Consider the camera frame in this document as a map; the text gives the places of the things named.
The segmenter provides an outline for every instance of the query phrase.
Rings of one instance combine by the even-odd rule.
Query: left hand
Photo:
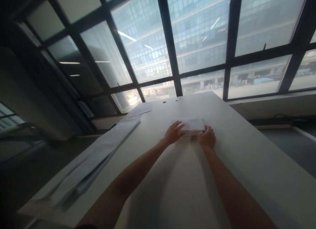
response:
[[[184,135],[184,132],[181,132],[180,130],[183,128],[184,124],[181,124],[182,121],[176,121],[173,123],[167,130],[165,136],[163,137],[163,141],[167,144],[173,144],[176,142],[182,135]]]

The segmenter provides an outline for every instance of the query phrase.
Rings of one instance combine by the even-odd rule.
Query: right hand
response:
[[[198,142],[201,145],[202,149],[207,149],[210,148],[213,150],[215,142],[216,142],[216,137],[215,133],[212,130],[211,127],[208,125],[205,125],[206,131],[205,132],[200,132],[198,135]]]

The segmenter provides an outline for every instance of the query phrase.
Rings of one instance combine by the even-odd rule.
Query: hand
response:
[[[210,148],[213,150],[216,142],[215,133],[208,125],[205,125],[205,127],[206,131],[200,132],[198,135],[198,142],[200,143],[202,149]]]
[[[184,132],[181,132],[180,130],[183,128],[184,124],[181,124],[182,121],[176,121],[173,123],[168,130],[165,133],[165,136],[163,137],[163,141],[167,144],[173,144],[176,142],[183,134]]]

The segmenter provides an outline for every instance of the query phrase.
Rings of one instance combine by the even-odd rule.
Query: window frame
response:
[[[121,115],[122,113],[119,110],[114,99],[112,98],[111,94],[128,91],[131,89],[137,89],[142,102],[145,102],[143,93],[141,91],[141,87],[173,81],[175,90],[176,90],[176,95],[177,97],[179,97],[183,95],[181,81],[180,81],[182,78],[196,76],[199,74],[214,72],[218,70],[225,70],[224,91],[223,91],[224,101],[243,100],[243,99],[258,98],[258,97],[264,97],[264,96],[275,96],[275,95],[292,93],[292,92],[316,90],[316,88],[308,88],[308,89],[289,91],[289,88],[301,64],[301,61],[305,55],[305,52],[312,49],[316,49],[316,42],[310,43],[316,30],[316,16],[313,16],[313,14],[316,13],[316,6],[314,6],[313,4],[313,1],[315,0],[305,0],[305,3],[301,10],[300,17],[296,24],[296,28],[292,35],[292,39],[289,44],[274,47],[271,49],[264,49],[262,51],[245,54],[245,55],[241,55],[237,57],[235,57],[235,51],[236,51],[237,32],[238,32],[239,16],[240,16],[242,0],[230,0],[229,15],[228,15],[229,20],[228,20],[228,38],[227,38],[227,47],[226,47],[226,62],[224,64],[202,68],[199,70],[194,70],[194,71],[185,72],[181,74],[179,74],[179,69],[178,69],[168,0],[158,0],[160,16],[162,19],[163,31],[164,31],[164,35],[166,39],[167,50],[168,50],[169,60],[170,60],[170,65],[171,65],[171,70],[172,70],[172,76],[164,77],[161,79],[148,81],[144,83],[138,83],[135,77],[133,68],[131,66],[131,62],[127,56],[124,45],[122,43],[120,35],[118,34],[117,28],[115,26],[114,20],[111,15],[112,9],[123,5],[128,0],[110,0],[109,2],[107,2],[106,0],[100,0],[101,7],[97,8],[93,12],[87,14],[85,17],[79,19],[78,21],[72,24],[69,22],[58,0],[48,0],[48,2],[51,4],[54,11],[56,12],[57,16],[63,23],[65,29],[53,35],[46,41],[42,41],[40,39],[38,34],[35,32],[35,30],[26,20],[26,16],[29,15],[32,11],[34,11],[37,8],[37,6],[41,4],[43,1],[45,0],[32,0],[23,9],[16,12],[11,17],[11,19],[17,22],[24,22],[27,25],[27,27],[31,30],[31,32],[40,42],[41,45],[38,47],[40,51],[43,51],[43,50],[46,51],[47,54],[53,59],[55,64],[58,66],[58,68],[61,69],[62,72],[63,72],[62,67],[59,65],[58,61],[56,61],[56,59],[50,53],[50,51],[48,50],[48,47],[68,35],[71,36],[74,43],[78,47],[82,57],[85,59],[87,65],[89,66],[90,70],[92,70],[94,76],[96,77],[96,79],[98,80],[98,82],[100,83],[103,89],[103,92],[90,95],[87,97],[80,95],[80,97],[76,99],[77,101],[85,102],[88,105],[88,107],[91,108],[92,112],[94,113],[93,118],[107,117],[107,116],[95,115],[95,111],[93,110],[91,106],[89,106],[89,103],[87,101],[89,99],[93,99],[100,96],[107,96],[110,100],[110,103],[113,105],[114,109],[116,110],[117,115]],[[99,67],[95,63],[95,60],[93,59],[86,44],[84,43],[82,37],[80,36],[82,32],[98,25],[99,23],[103,21],[106,21],[110,27],[112,36],[123,58],[127,71],[131,77],[132,83],[110,88],[109,84],[107,83],[104,76],[102,75],[102,72],[100,71]],[[230,69],[232,67],[246,65],[246,64],[264,61],[268,59],[273,59],[273,58],[277,58],[277,57],[281,57],[285,55],[292,55],[292,57],[286,68],[285,74],[283,78],[281,79],[278,92],[271,93],[271,94],[257,95],[257,96],[247,96],[247,97],[241,97],[241,98],[235,98],[235,99],[228,99]],[[69,84],[73,85],[69,77],[67,77],[67,75],[66,75],[66,78],[69,80]]]

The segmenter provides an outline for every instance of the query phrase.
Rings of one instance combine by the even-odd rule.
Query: folded white cloth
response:
[[[181,131],[186,132],[185,136],[198,135],[200,131],[205,131],[203,118],[174,119],[171,120],[171,124],[176,121],[182,121],[182,124],[184,124]]]

